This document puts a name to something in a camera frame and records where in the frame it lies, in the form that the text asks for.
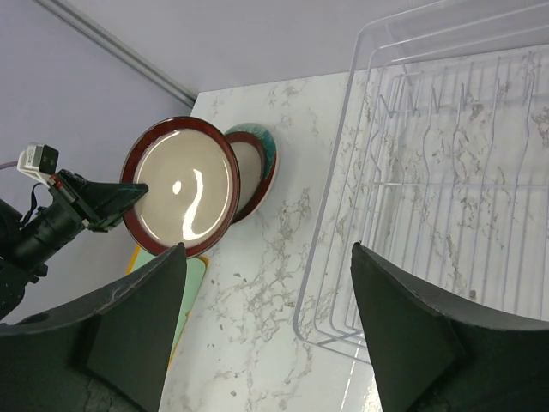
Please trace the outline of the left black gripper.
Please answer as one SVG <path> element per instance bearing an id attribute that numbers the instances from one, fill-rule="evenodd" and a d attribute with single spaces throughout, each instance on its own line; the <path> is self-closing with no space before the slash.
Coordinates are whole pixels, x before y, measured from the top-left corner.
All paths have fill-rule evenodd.
<path id="1" fill-rule="evenodd" d="M 15 262 L 45 262 L 84 228 L 110 231 L 148 192 L 146 184 L 92 182 L 65 169 L 52 174 L 46 186 L 51 204 L 40 207 L 32 193 L 29 211 L 16 223 Z"/>

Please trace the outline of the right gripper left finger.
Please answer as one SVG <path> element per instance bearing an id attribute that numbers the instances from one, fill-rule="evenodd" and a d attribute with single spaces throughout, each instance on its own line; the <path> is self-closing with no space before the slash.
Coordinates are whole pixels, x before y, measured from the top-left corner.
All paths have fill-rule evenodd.
<path id="1" fill-rule="evenodd" d="M 187 270 L 183 244 L 64 305 L 1 326 L 3 411 L 156 411 Z"/>

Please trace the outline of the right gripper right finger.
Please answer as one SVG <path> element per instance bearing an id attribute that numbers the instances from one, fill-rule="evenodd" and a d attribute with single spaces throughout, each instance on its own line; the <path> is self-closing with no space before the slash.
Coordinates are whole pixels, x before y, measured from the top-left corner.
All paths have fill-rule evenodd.
<path id="1" fill-rule="evenodd" d="M 353 290 L 385 411 L 546 411 L 548 323 L 466 300 L 353 245 Z"/>

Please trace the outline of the dark red rimmed plate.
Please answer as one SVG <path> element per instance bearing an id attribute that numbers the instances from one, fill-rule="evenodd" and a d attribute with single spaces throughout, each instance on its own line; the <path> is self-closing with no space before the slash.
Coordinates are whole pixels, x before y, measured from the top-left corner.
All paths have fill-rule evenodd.
<path id="1" fill-rule="evenodd" d="M 153 255 L 177 244 L 190 258 L 206 252 L 231 225 L 240 197 L 231 144 L 209 122 L 189 116 L 147 129 L 130 149 L 120 180 L 148 187 L 124 223 Z"/>

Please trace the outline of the teal and red plate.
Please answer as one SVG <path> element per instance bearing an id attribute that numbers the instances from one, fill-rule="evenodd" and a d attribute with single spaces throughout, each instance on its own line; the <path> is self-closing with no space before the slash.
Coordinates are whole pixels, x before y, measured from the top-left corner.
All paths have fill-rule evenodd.
<path id="1" fill-rule="evenodd" d="M 269 194 L 278 167 L 278 150 L 273 134 L 263 125 L 237 124 L 225 133 L 238 161 L 240 193 L 232 223 L 249 218 Z"/>

